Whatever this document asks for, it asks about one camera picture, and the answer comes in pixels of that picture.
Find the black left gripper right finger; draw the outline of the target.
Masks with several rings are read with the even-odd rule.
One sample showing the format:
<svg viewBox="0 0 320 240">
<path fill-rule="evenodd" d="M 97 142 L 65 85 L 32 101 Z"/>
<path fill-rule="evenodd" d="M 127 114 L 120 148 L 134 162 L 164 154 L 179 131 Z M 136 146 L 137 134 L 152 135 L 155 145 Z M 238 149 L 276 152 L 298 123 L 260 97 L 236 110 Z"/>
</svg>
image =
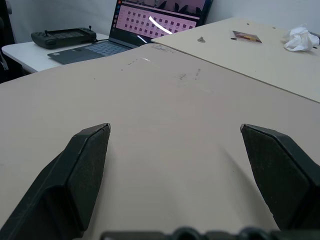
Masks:
<svg viewBox="0 0 320 240">
<path fill-rule="evenodd" d="M 240 128 L 255 183 L 281 230 L 320 230 L 320 165 L 288 135 Z"/>
</svg>

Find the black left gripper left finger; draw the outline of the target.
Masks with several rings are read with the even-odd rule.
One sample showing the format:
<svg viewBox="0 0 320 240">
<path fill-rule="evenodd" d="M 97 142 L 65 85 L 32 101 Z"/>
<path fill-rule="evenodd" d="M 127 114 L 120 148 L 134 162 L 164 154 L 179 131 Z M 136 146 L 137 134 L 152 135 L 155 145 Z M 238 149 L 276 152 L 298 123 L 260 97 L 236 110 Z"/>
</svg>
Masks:
<svg viewBox="0 0 320 240">
<path fill-rule="evenodd" d="M 88 229 L 104 174 L 111 126 L 75 134 L 36 177 L 0 229 L 0 240 L 74 240 Z"/>
</svg>

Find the white side table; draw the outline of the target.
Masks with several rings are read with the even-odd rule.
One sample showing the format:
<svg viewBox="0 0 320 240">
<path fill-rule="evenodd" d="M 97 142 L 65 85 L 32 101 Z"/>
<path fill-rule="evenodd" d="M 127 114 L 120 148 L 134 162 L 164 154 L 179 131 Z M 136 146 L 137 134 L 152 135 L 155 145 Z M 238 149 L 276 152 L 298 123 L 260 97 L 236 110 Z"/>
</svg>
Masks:
<svg viewBox="0 0 320 240">
<path fill-rule="evenodd" d="M 90 43 L 84 43 L 57 49 L 46 49 L 31 41 L 6 45 L 2 47 L 1 50 L 5 56 L 20 64 L 28 72 L 36 73 L 62 65 L 61 63 L 52 60 L 48 54 L 84 47 L 89 44 Z"/>
</svg>

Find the crumpled white tissue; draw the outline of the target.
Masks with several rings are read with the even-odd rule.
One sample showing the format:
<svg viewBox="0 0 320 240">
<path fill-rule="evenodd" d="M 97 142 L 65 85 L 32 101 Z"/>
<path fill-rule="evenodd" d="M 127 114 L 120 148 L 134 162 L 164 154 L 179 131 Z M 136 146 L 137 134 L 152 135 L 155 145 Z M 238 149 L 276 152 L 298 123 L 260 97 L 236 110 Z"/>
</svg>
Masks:
<svg viewBox="0 0 320 240">
<path fill-rule="evenodd" d="M 320 45 L 320 38 L 310 33 L 306 24 L 301 24 L 288 30 L 282 42 L 283 47 L 290 52 L 309 52 Z"/>
</svg>

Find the small brown printed card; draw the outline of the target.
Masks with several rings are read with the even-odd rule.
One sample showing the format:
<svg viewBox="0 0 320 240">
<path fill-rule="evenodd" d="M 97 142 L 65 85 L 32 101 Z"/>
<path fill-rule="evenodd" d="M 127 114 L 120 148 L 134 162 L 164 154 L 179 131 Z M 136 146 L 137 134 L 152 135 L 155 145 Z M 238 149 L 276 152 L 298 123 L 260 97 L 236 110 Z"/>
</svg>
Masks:
<svg viewBox="0 0 320 240">
<path fill-rule="evenodd" d="M 260 40 L 260 38 L 257 35 L 249 34 L 249 33 L 245 33 L 245 32 L 239 32 L 239 31 L 235 31 L 235 30 L 233 30 L 232 32 L 234 35 L 234 39 L 242 39 L 242 40 L 246 40 L 246 41 L 250 41 L 250 42 L 262 43 L 262 41 Z"/>
</svg>

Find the black handheld remote controller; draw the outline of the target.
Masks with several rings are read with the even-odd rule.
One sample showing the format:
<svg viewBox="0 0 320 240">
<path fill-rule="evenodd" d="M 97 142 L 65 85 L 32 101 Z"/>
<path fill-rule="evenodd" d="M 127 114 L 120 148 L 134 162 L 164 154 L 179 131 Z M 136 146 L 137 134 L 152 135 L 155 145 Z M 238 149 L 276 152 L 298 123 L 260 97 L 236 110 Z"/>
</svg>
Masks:
<svg viewBox="0 0 320 240">
<path fill-rule="evenodd" d="M 84 43 L 92 43 L 97 39 L 96 32 L 89 28 L 71 28 L 62 30 L 45 30 L 43 32 L 33 32 L 32 41 L 45 49 L 57 49 L 68 46 L 75 46 Z"/>
</svg>

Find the grey open laptop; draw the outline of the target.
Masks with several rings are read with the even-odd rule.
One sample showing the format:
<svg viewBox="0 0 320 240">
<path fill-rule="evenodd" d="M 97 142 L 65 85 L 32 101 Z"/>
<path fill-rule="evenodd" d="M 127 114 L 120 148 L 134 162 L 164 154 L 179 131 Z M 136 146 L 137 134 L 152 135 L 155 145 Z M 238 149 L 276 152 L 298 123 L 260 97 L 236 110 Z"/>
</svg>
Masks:
<svg viewBox="0 0 320 240">
<path fill-rule="evenodd" d="M 205 24 L 213 0 L 118 0 L 107 40 L 48 55 L 66 65 L 109 57 Z"/>
</svg>

